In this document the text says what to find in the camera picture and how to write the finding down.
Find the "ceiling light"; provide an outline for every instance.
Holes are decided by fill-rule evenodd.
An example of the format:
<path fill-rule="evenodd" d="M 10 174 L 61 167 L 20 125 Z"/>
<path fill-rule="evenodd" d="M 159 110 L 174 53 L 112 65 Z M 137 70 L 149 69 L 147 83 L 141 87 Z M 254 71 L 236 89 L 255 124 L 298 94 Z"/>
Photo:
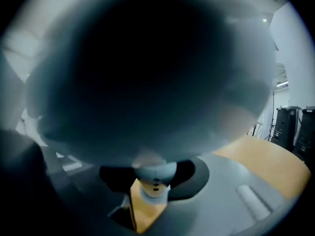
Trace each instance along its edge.
<path fill-rule="evenodd" d="M 283 83 L 280 83 L 280 84 L 278 84 L 277 86 L 280 87 L 280 86 L 283 86 L 283 85 L 286 85 L 286 84 L 288 84 L 288 81 L 283 82 Z"/>

